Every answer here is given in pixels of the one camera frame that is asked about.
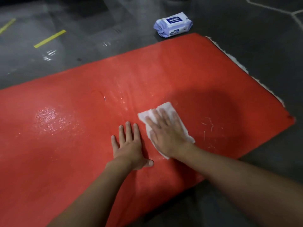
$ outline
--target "purple and white package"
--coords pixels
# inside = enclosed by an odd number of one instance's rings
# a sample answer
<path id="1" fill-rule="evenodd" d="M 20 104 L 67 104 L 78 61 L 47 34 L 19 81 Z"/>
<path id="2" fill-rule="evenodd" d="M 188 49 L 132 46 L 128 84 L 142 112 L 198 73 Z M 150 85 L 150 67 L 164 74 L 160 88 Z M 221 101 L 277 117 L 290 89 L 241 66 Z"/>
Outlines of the purple and white package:
<path id="1" fill-rule="evenodd" d="M 168 38 L 177 34 L 185 33 L 192 27 L 192 21 L 183 13 L 161 18 L 154 24 L 161 37 Z"/>

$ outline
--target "brand logo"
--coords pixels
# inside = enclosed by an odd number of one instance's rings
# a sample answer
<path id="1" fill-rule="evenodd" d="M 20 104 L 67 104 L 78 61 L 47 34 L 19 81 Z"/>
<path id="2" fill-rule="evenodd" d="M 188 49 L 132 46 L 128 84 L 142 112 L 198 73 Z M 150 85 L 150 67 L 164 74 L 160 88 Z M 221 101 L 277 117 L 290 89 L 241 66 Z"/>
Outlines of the brand logo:
<path id="1" fill-rule="evenodd" d="M 172 24 L 172 23 L 176 23 L 178 21 L 182 21 L 181 18 L 179 17 L 172 17 L 172 18 L 169 18 L 169 19 L 166 19 L 168 21 L 168 23 Z"/>
<path id="2" fill-rule="evenodd" d="M 174 30 L 173 32 L 171 32 L 170 35 L 174 35 L 174 34 L 176 34 L 176 33 L 178 33 L 178 32 L 179 32 L 179 29 L 176 29 L 176 30 Z"/>

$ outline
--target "tiled floor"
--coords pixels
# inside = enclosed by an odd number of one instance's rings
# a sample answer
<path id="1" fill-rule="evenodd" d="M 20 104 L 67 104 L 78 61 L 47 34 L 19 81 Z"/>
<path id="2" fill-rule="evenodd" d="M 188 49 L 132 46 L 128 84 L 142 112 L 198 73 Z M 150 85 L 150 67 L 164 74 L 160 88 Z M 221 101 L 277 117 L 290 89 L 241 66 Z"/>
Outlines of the tiled floor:
<path id="1" fill-rule="evenodd" d="M 303 0 L 0 0 L 0 5 L 0 27 L 17 19 L 0 35 L 0 88 L 157 43 L 163 39 L 153 29 L 155 20 L 184 11 L 194 23 L 191 32 L 211 37 L 236 57 L 297 118 L 296 125 L 242 159 L 303 183 L 303 12 L 298 12 Z M 34 48 L 63 29 L 65 34 Z M 254 224 L 204 182 L 133 225 Z"/>

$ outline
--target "yellow tape strip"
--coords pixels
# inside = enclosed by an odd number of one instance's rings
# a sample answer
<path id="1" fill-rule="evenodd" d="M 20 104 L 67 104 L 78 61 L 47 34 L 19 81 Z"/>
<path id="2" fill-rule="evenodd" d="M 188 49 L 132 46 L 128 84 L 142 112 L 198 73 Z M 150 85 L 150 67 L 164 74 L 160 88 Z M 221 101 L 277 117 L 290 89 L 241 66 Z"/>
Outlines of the yellow tape strip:
<path id="1" fill-rule="evenodd" d="M 7 28 L 16 21 L 15 18 L 11 19 L 5 26 L 0 29 L 0 34 L 2 34 Z"/>
<path id="2" fill-rule="evenodd" d="M 50 42 L 52 39 L 55 39 L 56 37 L 58 37 L 58 36 L 60 36 L 61 34 L 64 34 L 64 33 L 66 33 L 66 31 L 65 31 L 65 30 L 62 30 L 62 31 L 60 31 L 60 32 L 58 32 L 58 33 L 52 35 L 51 37 L 49 37 L 49 38 L 47 38 L 47 39 L 41 41 L 40 43 L 34 45 L 34 47 L 35 47 L 35 48 L 39 48 L 40 46 L 46 44 L 47 42 Z"/>

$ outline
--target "red mat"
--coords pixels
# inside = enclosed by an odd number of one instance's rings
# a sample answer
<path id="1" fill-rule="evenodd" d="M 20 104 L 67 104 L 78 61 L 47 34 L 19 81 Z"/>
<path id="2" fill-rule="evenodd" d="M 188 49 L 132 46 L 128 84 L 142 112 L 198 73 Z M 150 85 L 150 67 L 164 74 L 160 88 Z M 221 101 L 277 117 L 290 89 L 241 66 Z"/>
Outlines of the red mat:
<path id="1" fill-rule="evenodd" d="M 0 91 L 0 226 L 45 226 L 112 159 L 111 135 L 139 124 L 154 167 L 123 183 L 108 226 L 123 226 L 203 177 L 164 159 L 137 113 L 170 101 L 196 144 L 238 158 L 294 119 L 198 34 L 166 40 Z"/>

